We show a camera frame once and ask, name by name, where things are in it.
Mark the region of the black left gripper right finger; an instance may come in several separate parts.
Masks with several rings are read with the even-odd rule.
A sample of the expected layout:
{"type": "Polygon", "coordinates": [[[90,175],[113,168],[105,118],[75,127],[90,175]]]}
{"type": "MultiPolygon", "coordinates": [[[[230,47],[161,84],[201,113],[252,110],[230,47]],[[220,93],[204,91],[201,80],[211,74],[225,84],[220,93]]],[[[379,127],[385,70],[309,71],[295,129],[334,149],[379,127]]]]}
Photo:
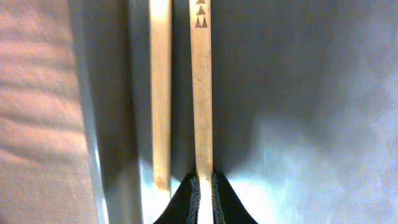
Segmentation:
{"type": "Polygon", "coordinates": [[[224,173],[212,174],[212,210],[215,224],[257,224],[245,209],[224,173]]]}

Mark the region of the wooden chopstick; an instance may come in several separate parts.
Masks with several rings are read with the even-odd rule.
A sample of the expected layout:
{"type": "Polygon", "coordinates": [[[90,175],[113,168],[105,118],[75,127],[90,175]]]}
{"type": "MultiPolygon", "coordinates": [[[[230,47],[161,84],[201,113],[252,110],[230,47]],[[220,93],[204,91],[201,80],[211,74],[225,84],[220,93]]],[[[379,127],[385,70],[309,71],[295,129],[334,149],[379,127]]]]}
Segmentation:
{"type": "Polygon", "coordinates": [[[201,199],[198,223],[213,223],[211,175],[213,172],[211,1],[189,0],[195,162],[201,199]]]}
{"type": "Polygon", "coordinates": [[[170,192],[172,2],[149,1],[152,155],[156,189],[170,192]]]}

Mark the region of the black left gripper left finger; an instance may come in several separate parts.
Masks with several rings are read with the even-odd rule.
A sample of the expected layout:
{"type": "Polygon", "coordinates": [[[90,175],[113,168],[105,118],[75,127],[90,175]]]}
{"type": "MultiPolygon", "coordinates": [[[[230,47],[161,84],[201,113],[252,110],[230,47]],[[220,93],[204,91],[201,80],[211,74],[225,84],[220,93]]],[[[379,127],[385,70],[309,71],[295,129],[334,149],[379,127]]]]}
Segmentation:
{"type": "Polygon", "coordinates": [[[199,181],[188,173],[154,224],[197,224],[200,199],[199,181]]]}

